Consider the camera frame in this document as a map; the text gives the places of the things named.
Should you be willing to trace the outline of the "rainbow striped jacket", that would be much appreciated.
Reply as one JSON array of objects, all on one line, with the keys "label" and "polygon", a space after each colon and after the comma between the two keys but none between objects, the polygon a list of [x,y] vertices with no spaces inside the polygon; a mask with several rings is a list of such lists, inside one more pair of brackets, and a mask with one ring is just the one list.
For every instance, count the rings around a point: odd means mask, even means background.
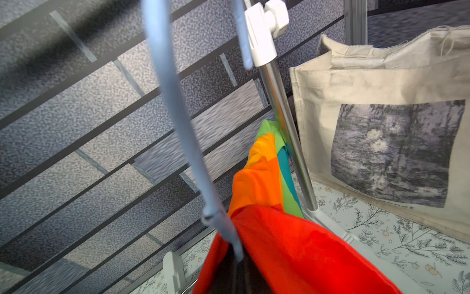
[{"label": "rainbow striped jacket", "polygon": [[324,227],[305,220],[279,124],[264,120],[234,176],[228,216],[244,258],[216,235],[196,294],[397,294],[372,263]]}]

